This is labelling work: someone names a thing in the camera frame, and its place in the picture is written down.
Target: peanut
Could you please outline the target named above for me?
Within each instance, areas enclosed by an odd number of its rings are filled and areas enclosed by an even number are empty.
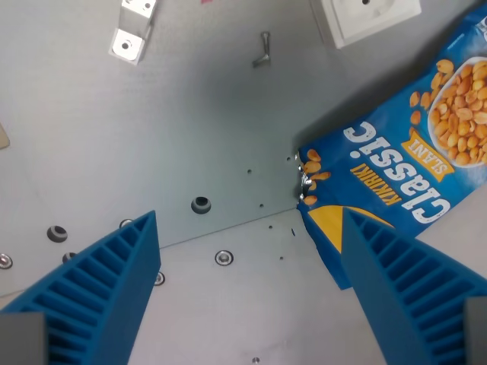
[[[470,156],[467,152],[461,152],[457,155],[455,161],[457,162],[458,165],[464,166],[470,162]]]
[[[314,195],[309,195],[307,196],[306,198],[303,199],[303,202],[306,204],[306,205],[313,205],[315,204],[316,202],[318,201],[318,198]]]
[[[458,148],[457,147],[452,147],[452,148],[448,149],[448,158],[450,160],[455,160],[455,158],[457,158],[457,155],[458,155]]]
[[[321,163],[316,161],[309,161],[304,164],[305,173],[317,173],[321,169]]]
[[[419,104],[419,92],[415,91],[414,93],[411,94],[411,97],[409,98],[409,106],[414,108],[418,104]]]
[[[459,166],[480,161],[487,164],[487,61],[462,66],[450,85],[443,88],[440,86],[454,75],[454,64],[442,59],[437,67],[431,91],[416,91],[410,105],[420,104],[425,110],[431,107],[428,123],[437,146],[447,151],[450,160]],[[414,112],[412,122],[420,116]]]
[[[307,158],[309,158],[312,161],[316,161],[316,162],[320,162],[321,161],[320,155],[313,148],[311,148],[307,152]]]
[[[421,112],[419,110],[415,110],[411,115],[411,123],[418,125],[419,122],[421,122]]]
[[[441,61],[438,61],[436,66],[438,67],[438,71],[443,74],[449,74],[450,72],[454,71],[454,63],[449,59],[442,59]]]
[[[466,151],[466,138],[460,137],[458,138],[458,151],[465,152]]]
[[[425,110],[428,110],[430,105],[431,105],[431,95],[429,92],[425,92],[421,96],[421,106],[425,108]]]

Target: hole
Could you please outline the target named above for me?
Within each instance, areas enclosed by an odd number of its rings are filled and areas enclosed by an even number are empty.
[[[62,243],[68,239],[68,232],[60,226],[51,226],[47,229],[47,238],[56,243]]]
[[[199,196],[198,198],[195,199],[196,205],[199,205],[200,207],[203,205],[208,204],[208,199],[202,196]]]
[[[191,202],[191,209],[197,214],[206,214],[211,208],[212,203],[204,196],[199,196]]]
[[[54,231],[59,234],[66,234],[66,230],[60,226],[55,226]]]

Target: peanut bag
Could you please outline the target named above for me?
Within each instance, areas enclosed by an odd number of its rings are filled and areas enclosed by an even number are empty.
[[[344,208],[417,236],[487,181],[487,5],[466,16],[421,79],[299,157],[298,209],[345,289]]]

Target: metal surface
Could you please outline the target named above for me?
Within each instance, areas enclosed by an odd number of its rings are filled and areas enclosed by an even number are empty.
[[[262,42],[264,44],[264,56],[256,59],[254,62],[252,62],[252,66],[258,67],[260,65],[263,65],[264,63],[270,63],[271,62],[271,51],[270,51],[270,37],[271,33],[269,32],[262,32],[260,34],[260,37],[262,38]]]
[[[169,246],[293,208],[297,146],[410,82],[473,3],[423,1],[420,16],[337,51],[307,0],[165,0],[132,67],[107,55],[120,0],[3,1],[15,32],[0,32],[0,232],[15,265],[0,295],[124,217],[155,209]],[[261,30],[272,67],[252,68]],[[197,196],[209,213],[192,211]],[[63,245],[46,237],[53,224]]]
[[[218,251],[215,255],[215,261],[220,266],[229,266],[234,261],[234,255],[227,250]]]
[[[164,276],[164,274],[162,272],[159,271],[158,276],[155,279],[154,286],[159,287],[162,284],[164,284],[165,281],[166,281],[166,277]]]
[[[0,268],[1,269],[8,269],[11,268],[14,262],[12,261],[11,257],[9,255],[6,255],[4,253],[0,253]]]

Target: screw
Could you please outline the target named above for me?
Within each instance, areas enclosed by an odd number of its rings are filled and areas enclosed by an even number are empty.
[[[229,266],[234,261],[234,255],[227,250],[218,251],[215,255],[215,261],[220,266]]]
[[[164,274],[162,272],[159,271],[158,276],[155,278],[154,286],[159,287],[162,284],[164,284],[165,281],[166,281],[166,277],[164,276]]]
[[[126,226],[129,223],[132,223],[132,219],[124,219],[123,221],[120,222],[119,228],[122,228],[122,227]]]
[[[1,269],[8,269],[8,268],[11,268],[12,265],[14,264],[14,262],[12,261],[12,259],[10,258],[9,255],[6,255],[4,253],[0,253],[0,268]]]

